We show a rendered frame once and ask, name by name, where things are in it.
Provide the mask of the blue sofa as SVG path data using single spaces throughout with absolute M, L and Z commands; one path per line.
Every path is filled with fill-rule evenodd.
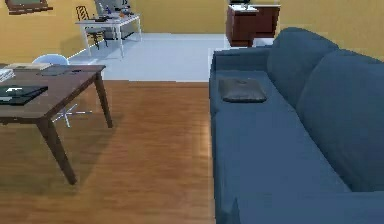
M 267 100 L 221 98 L 255 79 Z M 303 28 L 214 53 L 216 224 L 384 224 L 384 62 Z

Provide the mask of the black laptop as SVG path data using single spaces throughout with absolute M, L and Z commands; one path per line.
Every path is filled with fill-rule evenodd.
M 0 86 L 0 105 L 23 106 L 47 90 L 47 86 Z

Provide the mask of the dark brown wooden table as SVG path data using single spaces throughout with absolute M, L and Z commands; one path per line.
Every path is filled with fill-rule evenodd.
M 35 124 L 45 139 L 68 183 L 74 185 L 76 175 L 68 161 L 51 118 L 91 84 L 94 84 L 107 126 L 113 127 L 101 71 L 105 65 L 70 65 L 74 74 L 41 76 L 38 71 L 17 71 L 15 77 L 0 83 L 6 85 L 42 85 L 48 90 L 24 106 L 0 105 L 0 124 Z

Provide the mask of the dark grey cushion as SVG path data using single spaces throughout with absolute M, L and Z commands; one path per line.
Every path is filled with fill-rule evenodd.
M 262 103 L 267 95 L 255 79 L 223 78 L 218 81 L 221 98 L 231 103 Z

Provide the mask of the white swivel chair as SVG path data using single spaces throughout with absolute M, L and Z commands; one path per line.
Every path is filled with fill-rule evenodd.
M 50 63 L 53 65 L 69 65 L 69 60 L 61 54 L 44 54 L 32 61 L 33 64 L 36 63 Z M 60 112 L 57 113 L 57 116 L 53 119 L 54 122 L 63 119 L 68 128 L 71 127 L 69 117 L 74 115 L 81 114 L 91 114 L 91 111 L 76 111 L 78 104 L 73 104 L 69 108 L 63 108 Z

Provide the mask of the dark red kitchen cabinet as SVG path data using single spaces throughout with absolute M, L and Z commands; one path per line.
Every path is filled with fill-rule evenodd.
M 279 4 L 230 4 L 226 20 L 226 37 L 230 46 L 251 47 L 255 38 L 273 38 L 279 12 Z

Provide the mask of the white stacked book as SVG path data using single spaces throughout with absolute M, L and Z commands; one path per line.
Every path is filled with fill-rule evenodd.
M 0 83 L 15 76 L 12 69 L 0 69 Z

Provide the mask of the brown framed picture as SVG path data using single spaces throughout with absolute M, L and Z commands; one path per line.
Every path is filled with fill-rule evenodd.
M 50 11 L 47 0 L 4 0 L 10 15 L 23 15 L 34 12 Z

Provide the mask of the beige book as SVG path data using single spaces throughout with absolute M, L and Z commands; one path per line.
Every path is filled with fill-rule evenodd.
M 6 65 L 4 69 L 16 70 L 44 70 L 52 66 L 51 63 L 12 63 Z

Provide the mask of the black dining chair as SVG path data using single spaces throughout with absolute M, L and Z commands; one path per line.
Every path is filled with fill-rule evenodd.
M 95 17 L 90 18 L 86 6 L 76 6 L 75 10 L 78 22 L 82 25 L 82 34 L 86 46 L 89 47 L 88 39 L 91 38 L 96 48 L 100 49 L 99 39 L 105 38 L 106 29 L 103 27 L 95 26 Z

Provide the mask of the white dining table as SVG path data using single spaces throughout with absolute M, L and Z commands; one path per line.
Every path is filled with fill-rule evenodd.
M 103 27 L 103 28 L 112 28 L 115 32 L 114 40 L 117 40 L 120 47 L 120 54 L 121 56 L 124 56 L 124 47 L 123 47 L 123 38 L 121 33 L 121 27 L 123 25 L 127 25 L 130 23 L 135 22 L 137 24 L 137 31 L 138 31 L 138 40 L 142 40 L 142 31 L 141 31 L 141 21 L 140 16 L 138 14 L 131 15 L 131 16 L 124 16 L 123 18 L 117 18 L 117 19 L 106 19 L 103 22 L 97 22 L 95 20 L 95 26 Z M 77 21 L 76 24 L 80 27 L 81 33 L 82 33 L 82 25 Z M 86 46 L 86 50 L 88 51 L 88 55 L 91 56 L 91 50 L 90 45 L 89 47 Z

